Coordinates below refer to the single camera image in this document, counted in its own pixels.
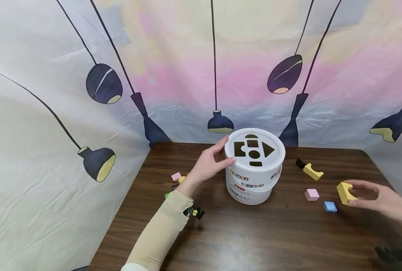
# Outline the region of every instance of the shape sorter bucket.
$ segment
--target shape sorter bucket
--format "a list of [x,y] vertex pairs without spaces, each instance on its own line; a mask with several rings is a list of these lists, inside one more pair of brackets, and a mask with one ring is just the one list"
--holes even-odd
[[231,173],[230,169],[226,170],[226,188],[229,194],[238,202],[246,205],[258,205],[265,202],[272,194],[273,186],[278,182],[281,169],[276,177],[272,179],[272,183],[269,186],[263,186],[258,188],[245,187],[239,182],[235,176]]
[[[285,147],[281,140],[263,129],[240,129],[229,135],[225,156],[236,158],[235,164],[226,169],[226,185],[230,195],[236,200],[242,199],[240,196],[246,197],[238,201],[247,205],[267,200],[281,175],[285,158]],[[232,189],[237,189],[240,196]]]

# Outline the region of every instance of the arm sleeve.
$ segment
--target arm sleeve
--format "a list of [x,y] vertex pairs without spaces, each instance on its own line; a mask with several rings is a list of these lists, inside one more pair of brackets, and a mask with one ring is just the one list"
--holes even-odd
[[132,269],[132,266],[137,265],[147,271],[158,271],[176,237],[189,220],[183,211],[192,205],[193,199],[177,190],[171,192],[142,231],[121,271],[142,270]]

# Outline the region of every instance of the blue number block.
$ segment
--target blue number block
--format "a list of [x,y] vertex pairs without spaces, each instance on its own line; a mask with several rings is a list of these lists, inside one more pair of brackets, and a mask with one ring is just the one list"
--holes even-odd
[[324,210],[326,212],[338,212],[338,210],[336,209],[335,203],[333,203],[331,201],[323,202],[323,206],[324,206]]

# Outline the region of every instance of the white backdrop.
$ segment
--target white backdrop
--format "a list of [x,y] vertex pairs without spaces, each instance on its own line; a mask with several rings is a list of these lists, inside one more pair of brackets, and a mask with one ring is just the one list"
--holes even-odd
[[[70,271],[90,263],[157,134],[213,143],[215,108],[210,1],[60,0],[97,63],[109,65],[123,94],[91,99],[94,62],[56,0],[0,1],[0,73],[57,114],[80,147],[116,155],[99,183],[52,113],[0,75],[0,270]],[[280,135],[290,120],[337,1],[215,0],[217,108],[234,129]],[[271,93],[272,69],[295,54],[301,75]],[[367,152],[402,195],[402,134],[395,143],[369,129],[402,108],[402,0],[342,0],[314,64],[296,123],[298,145]]]

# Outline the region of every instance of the yellow block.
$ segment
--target yellow block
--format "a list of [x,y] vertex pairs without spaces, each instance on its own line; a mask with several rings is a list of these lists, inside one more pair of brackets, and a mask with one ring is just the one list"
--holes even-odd
[[178,178],[178,183],[182,183],[184,179],[186,179],[186,176],[181,176],[180,178]]
[[340,182],[339,185],[337,186],[337,191],[343,205],[350,206],[349,200],[357,199],[355,196],[350,194],[349,189],[352,187],[353,185],[351,185],[350,183],[344,183],[344,182]]
[[303,168],[303,172],[308,174],[312,179],[316,181],[320,180],[320,178],[323,177],[324,172],[315,171],[314,169],[312,169],[311,166],[312,166],[311,163],[307,163],[306,166]]

